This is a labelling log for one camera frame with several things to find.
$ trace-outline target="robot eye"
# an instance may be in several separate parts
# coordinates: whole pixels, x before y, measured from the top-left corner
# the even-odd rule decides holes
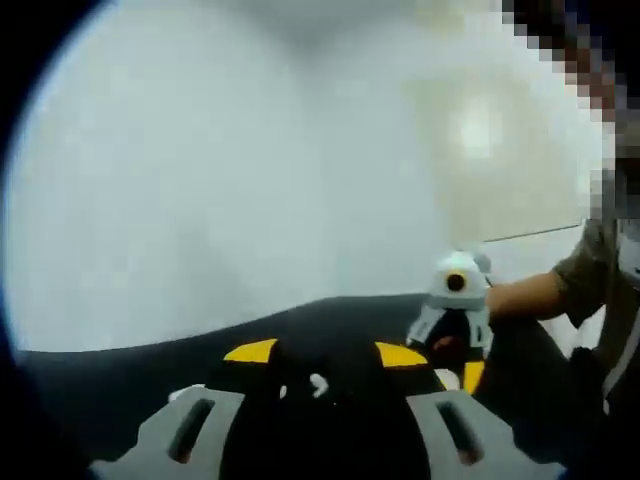
[[[447,276],[447,288],[452,292],[459,292],[465,286],[464,276],[460,273],[450,273]]]

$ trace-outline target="yellow stripe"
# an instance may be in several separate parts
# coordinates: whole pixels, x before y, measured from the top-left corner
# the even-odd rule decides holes
[[[227,353],[225,360],[230,362],[269,363],[271,347],[277,339],[271,338],[261,342],[247,343]]]
[[[467,362],[464,366],[464,389],[473,393],[480,383],[482,372],[484,371],[484,362]]]
[[[426,365],[427,359],[417,352],[400,345],[376,342],[380,350],[382,365],[386,367],[408,367],[412,365]]]

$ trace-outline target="white background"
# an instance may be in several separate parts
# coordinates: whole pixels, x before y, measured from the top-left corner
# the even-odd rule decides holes
[[[484,245],[505,280],[569,254],[579,227],[529,234],[580,222],[610,141],[598,115],[501,14],[428,3],[101,11],[60,50],[12,151],[19,346],[140,345],[327,296],[419,292],[459,242],[528,235]],[[440,125],[442,143],[427,127],[456,98],[508,108]],[[548,328],[565,351],[583,341],[566,319]]]

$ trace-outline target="sleeve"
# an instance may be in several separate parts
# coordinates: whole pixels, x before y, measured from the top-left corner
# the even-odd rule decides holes
[[[560,287],[563,311],[576,328],[605,303],[608,250],[602,222],[587,220],[571,255],[552,269]]]

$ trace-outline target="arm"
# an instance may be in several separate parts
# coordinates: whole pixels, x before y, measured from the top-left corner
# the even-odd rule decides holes
[[[602,223],[587,221],[572,254],[550,272],[489,290],[491,320],[547,320],[566,313],[579,327],[604,304],[608,250]]]

